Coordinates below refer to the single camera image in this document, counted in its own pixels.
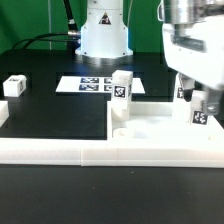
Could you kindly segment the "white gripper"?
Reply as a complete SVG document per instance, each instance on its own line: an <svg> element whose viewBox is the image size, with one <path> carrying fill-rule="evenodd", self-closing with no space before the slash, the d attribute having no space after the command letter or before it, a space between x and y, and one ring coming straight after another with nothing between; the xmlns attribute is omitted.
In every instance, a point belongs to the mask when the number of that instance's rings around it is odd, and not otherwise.
<svg viewBox="0 0 224 224"><path fill-rule="evenodd" d="M224 90L224 24L196 23L189 31L192 39L204 42L202 52L172 43L171 24L162 27L164 53L167 65L180 72L179 81L186 102L192 99L195 81L205 88L204 113L219 113L221 92Z"/></svg>

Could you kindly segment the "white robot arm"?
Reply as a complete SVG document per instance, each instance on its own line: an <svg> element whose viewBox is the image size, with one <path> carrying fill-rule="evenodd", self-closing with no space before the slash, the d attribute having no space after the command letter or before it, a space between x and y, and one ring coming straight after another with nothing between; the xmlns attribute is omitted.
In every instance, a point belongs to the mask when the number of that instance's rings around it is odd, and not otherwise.
<svg viewBox="0 0 224 224"><path fill-rule="evenodd" d="M122 11L123 0L87 1L76 50L81 60L109 64L132 57ZM202 111L218 114L224 93L224 0L160 0L157 18L167 65L178 72L184 90L203 85Z"/></svg>

